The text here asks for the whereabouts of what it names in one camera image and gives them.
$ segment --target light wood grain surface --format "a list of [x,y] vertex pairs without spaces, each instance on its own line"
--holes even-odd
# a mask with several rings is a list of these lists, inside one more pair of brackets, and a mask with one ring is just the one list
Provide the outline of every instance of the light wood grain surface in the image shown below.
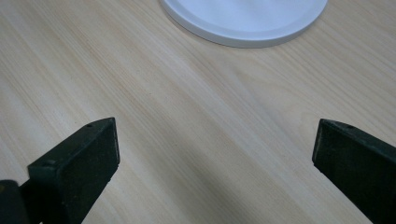
[[84,223],[370,223],[312,164],[318,121],[396,145],[396,2],[330,0],[269,49],[207,42],[155,0],[0,0],[0,179],[115,117]]

